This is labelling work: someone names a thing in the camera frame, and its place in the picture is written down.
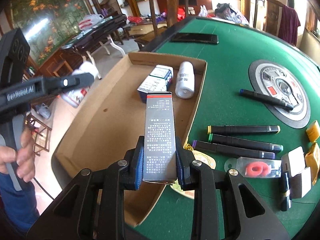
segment green tabletop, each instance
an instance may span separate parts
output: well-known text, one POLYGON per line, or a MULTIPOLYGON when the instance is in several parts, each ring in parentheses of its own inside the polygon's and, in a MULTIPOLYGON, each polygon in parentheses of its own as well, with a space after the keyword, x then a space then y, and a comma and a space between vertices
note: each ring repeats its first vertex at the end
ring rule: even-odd
MULTIPOLYGON (((316 119, 320 120, 320 72, 311 60, 262 32, 221 21, 194 19, 180 32, 219 36, 218 45, 166 42, 156 51, 195 57, 208 62, 203 93, 189 135, 189 143, 193 140, 206 141, 208 125, 280 125, 279 134, 246 138, 282 144, 284 151, 276 156, 277 159, 280 159, 283 153, 299 146, 303 147, 305 153, 308 151, 310 143, 305 133, 306 128, 291 128, 278 120, 262 103, 237 94, 240 89, 252 90, 248 77, 249 65, 258 59, 270 60, 289 69, 303 85, 311 107, 309 124, 316 119)), ((219 153, 207 154, 215 159, 216 169, 224 170, 228 157, 219 153)), ((320 199, 318 182, 303 198, 293 200, 289 211, 281 212, 278 207, 277 179, 248 181, 270 205, 291 238, 302 228, 320 199)), ((220 239, 224 238, 221 210, 219 206, 220 239)), ((190 239, 192 215, 193 200, 167 186, 150 215, 136 229, 154 240, 190 239)))

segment white table leg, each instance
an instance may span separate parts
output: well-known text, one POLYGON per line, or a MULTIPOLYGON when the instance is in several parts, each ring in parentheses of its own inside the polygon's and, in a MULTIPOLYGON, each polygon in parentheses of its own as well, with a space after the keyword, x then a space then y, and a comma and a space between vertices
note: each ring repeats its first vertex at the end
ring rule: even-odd
POLYGON ((122 54, 122 57, 124 57, 125 56, 124 50, 113 42, 113 39, 111 38, 110 35, 108 35, 108 40, 110 41, 110 45, 115 49, 119 50, 122 54))
POLYGON ((91 60, 91 63, 92 63, 95 67, 97 67, 97 66, 96 66, 96 62, 94 61, 94 58, 92 57, 90 51, 86 51, 86 52, 87 52, 87 54, 88 54, 89 59, 91 60))
POLYGON ((108 50, 107 46, 105 44, 103 44, 101 41, 99 41, 101 47, 104 47, 105 50, 107 51, 107 54, 110 55, 110 51, 108 50))

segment black cable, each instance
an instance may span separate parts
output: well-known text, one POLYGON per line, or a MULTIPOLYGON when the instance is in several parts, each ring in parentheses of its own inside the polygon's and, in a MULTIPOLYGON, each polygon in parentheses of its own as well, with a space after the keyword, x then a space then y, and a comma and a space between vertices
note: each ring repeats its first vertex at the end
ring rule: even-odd
POLYGON ((36 180, 36 178, 33 178, 33 180, 39 185, 39 187, 40 187, 50 198, 52 198, 52 200, 54 200, 54 198, 41 186, 41 184, 36 180))

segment framed artwork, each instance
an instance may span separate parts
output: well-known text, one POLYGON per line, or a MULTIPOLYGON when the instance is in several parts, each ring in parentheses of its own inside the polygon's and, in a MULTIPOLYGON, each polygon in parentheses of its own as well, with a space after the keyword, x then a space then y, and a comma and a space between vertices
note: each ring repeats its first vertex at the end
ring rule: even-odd
POLYGON ((37 65, 77 35, 78 23, 89 14, 84 0, 11 0, 6 11, 13 28, 21 28, 37 65))

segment maroon cloth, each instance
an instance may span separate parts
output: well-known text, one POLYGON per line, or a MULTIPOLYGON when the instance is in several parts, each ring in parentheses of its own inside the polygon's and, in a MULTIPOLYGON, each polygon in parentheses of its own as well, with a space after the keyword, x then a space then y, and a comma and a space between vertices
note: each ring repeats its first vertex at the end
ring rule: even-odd
POLYGON ((298 38, 298 27, 300 25, 301 24, 295 9, 285 5, 282 8, 282 17, 278 37, 296 46, 298 38))

